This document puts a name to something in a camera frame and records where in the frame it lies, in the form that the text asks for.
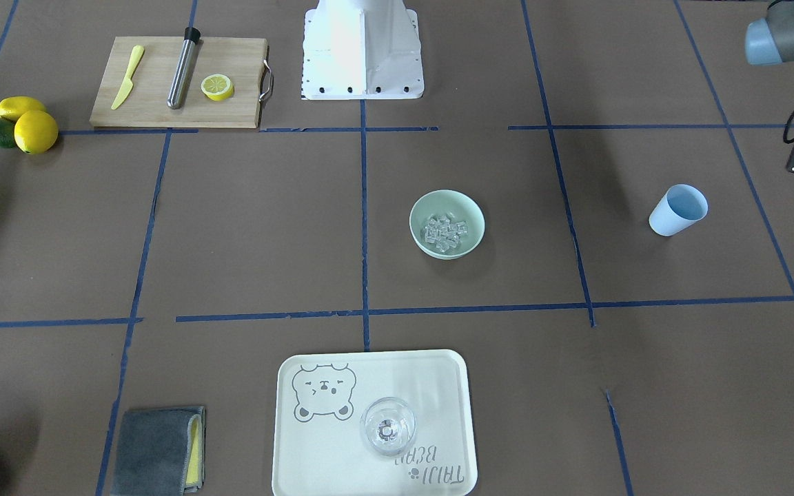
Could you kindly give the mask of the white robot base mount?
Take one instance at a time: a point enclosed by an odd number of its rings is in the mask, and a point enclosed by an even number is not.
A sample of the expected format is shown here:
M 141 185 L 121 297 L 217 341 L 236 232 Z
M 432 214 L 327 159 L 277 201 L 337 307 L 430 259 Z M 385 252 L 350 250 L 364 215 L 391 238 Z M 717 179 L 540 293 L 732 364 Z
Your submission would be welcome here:
M 418 16 L 403 1 L 319 1 L 303 27 L 303 100 L 423 97 Z

